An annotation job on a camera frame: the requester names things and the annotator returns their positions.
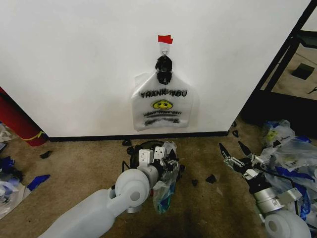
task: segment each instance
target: smiley face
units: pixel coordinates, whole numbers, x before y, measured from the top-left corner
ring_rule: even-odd
[[[173,107],[173,103],[170,103],[167,100],[159,100],[159,101],[153,103],[152,107],[154,109],[159,109],[159,110],[169,110]]]

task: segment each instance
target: white wall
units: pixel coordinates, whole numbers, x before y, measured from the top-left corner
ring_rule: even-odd
[[[226,131],[309,0],[3,0],[0,86],[49,136]],[[133,77],[172,34],[188,128],[136,132]]]
[[[317,31],[317,8],[312,12],[307,22],[303,26],[304,31]]]

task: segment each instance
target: red tape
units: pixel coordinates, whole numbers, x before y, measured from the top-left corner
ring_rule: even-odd
[[[173,39],[171,38],[171,35],[168,36],[158,36],[158,42],[164,42],[167,44],[172,44]]]

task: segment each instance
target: red fire extinguisher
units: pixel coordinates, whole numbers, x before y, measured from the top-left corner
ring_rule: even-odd
[[[31,146],[44,144],[47,135],[0,87],[0,121]]]

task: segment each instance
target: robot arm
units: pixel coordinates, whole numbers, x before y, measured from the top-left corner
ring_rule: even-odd
[[[40,238],[98,238],[124,211],[137,212],[165,171],[165,148],[139,151],[139,167],[124,171],[113,189],[101,189],[61,215]]]
[[[247,156],[241,160],[232,157],[220,143],[220,151],[224,162],[234,171],[242,174],[249,185],[249,193],[256,200],[261,216],[265,217],[265,229],[271,238],[311,238],[307,224],[297,215],[285,210],[285,205],[299,199],[302,194],[290,189],[276,194],[270,183],[265,180],[263,172],[269,161],[252,154],[250,149],[239,142],[243,153]]]
[[[114,189],[101,189],[61,215],[40,238],[98,238],[129,208],[139,207],[149,196],[150,184],[140,170],[130,169],[117,179]]]

